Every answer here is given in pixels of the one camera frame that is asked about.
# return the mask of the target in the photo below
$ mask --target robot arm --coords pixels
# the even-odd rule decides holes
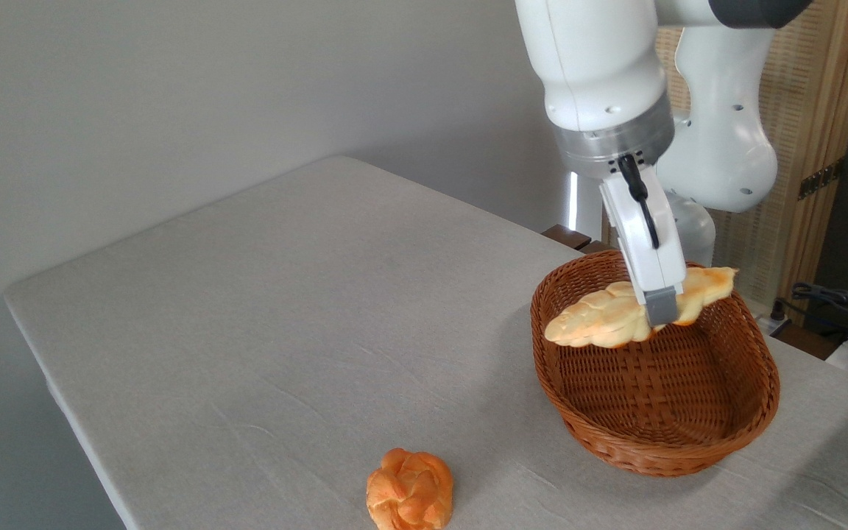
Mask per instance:
[[[742,211],[761,201],[774,182],[774,150],[757,116],[757,84],[770,37],[730,27],[783,26],[808,3],[515,0],[562,161],[580,177],[598,181],[651,325],[676,319],[676,293],[686,274],[663,189],[687,197],[710,191],[698,194],[710,207]],[[679,131],[655,51],[660,24],[695,26],[684,31],[677,51],[677,65],[694,84],[693,126],[683,121]],[[707,150],[707,163],[696,165],[699,149]],[[765,177],[756,180],[760,174]],[[726,191],[726,201],[707,198]],[[738,205],[729,207],[729,201]]]

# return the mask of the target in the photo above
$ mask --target white tablecloth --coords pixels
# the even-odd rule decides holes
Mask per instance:
[[[135,529],[370,529],[392,447],[450,529],[848,528],[848,373],[777,340],[777,418],[694,476],[617,470],[535,377],[529,300],[575,251],[349,158],[14,286],[7,304]]]

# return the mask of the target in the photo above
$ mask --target wicker basket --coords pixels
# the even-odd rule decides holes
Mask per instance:
[[[539,382],[569,432],[599,459],[647,476],[696,473],[763,432],[780,395],[777,367],[737,294],[691,326],[667,325],[616,349],[545,340],[545,326],[589,292],[629,279],[617,251],[546,276],[531,305]]]

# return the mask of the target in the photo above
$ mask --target basket rim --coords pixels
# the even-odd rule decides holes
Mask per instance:
[[[620,252],[617,250],[592,252],[592,254],[579,256],[579,258],[572,259],[572,261],[563,263],[563,265],[553,269],[553,271],[549,272],[535,289],[535,293],[532,296],[531,308],[529,309],[531,310],[531,318],[540,318],[541,308],[539,307],[539,301],[544,295],[545,287],[551,283],[553,278],[561,275],[566,269],[575,268],[579,265],[579,262],[586,261],[587,259],[616,259],[617,256],[622,258]],[[687,265],[689,265],[690,268],[702,267],[702,265],[694,262],[687,262]],[[743,299],[741,299],[741,296],[736,291],[733,291],[729,298],[738,303],[737,306],[741,310],[741,316],[743,316],[745,322],[754,322],[754,317],[751,315],[750,310],[747,308],[747,305],[744,304]],[[544,342],[545,339],[535,336],[533,338],[533,342],[534,340],[542,340],[542,342]],[[571,405],[571,403],[565,399],[565,396],[555,390],[551,377],[548,376],[548,373],[545,370],[545,362],[540,358],[540,351],[541,348],[533,348],[536,375],[538,375],[539,382],[545,390],[545,394],[548,396],[548,399],[556,406],[556,409],[559,409],[559,413],[562,415],[562,419],[565,420],[565,422],[568,421],[568,418],[565,418],[565,416],[569,416],[572,420],[574,420],[574,422],[581,423],[584,429],[591,435],[598,437],[598,439],[602,440],[602,442],[609,443],[610,445],[634,450],[648,448],[650,450],[650,457],[653,459],[675,459],[680,461],[703,459],[703,456],[714,456],[720,455],[720,453],[726,451],[736,451],[750,443],[753,439],[755,439],[755,437],[757,437],[757,435],[760,435],[760,432],[763,432],[764,428],[767,427],[771,420],[773,420],[774,414],[777,413],[777,407],[774,406],[773,403],[769,406],[769,403],[777,402],[778,396],[780,396],[780,377],[777,373],[777,365],[774,364],[774,359],[771,357],[771,353],[767,349],[767,345],[764,343],[764,338],[760,335],[760,333],[755,335],[754,352],[756,355],[761,357],[761,360],[763,360],[765,368],[767,369],[767,380],[769,384],[767,390],[764,392],[763,398],[761,398],[757,414],[750,420],[749,423],[747,423],[747,425],[741,427],[741,429],[727,437],[712,439],[707,442],[689,444],[647,442],[647,440],[641,439],[640,437],[620,433],[606,428],[603,425],[600,425],[600,423],[593,422],[591,417]],[[683,449],[689,449],[693,456],[686,457],[686,459],[684,459],[680,453]]]

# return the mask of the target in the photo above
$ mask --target round bread roll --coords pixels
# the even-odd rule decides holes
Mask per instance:
[[[728,267],[686,269],[682,294],[676,296],[679,318],[673,324],[692,325],[706,305],[730,296],[736,272]],[[614,282],[569,305],[548,323],[545,338],[561,346],[619,348],[627,342],[647,340],[660,329],[662,325],[650,328],[633,284]]]
[[[379,530],[437,530],[453,512],[453,476],[430,453],[391,449],[368,476],[368,515]]]

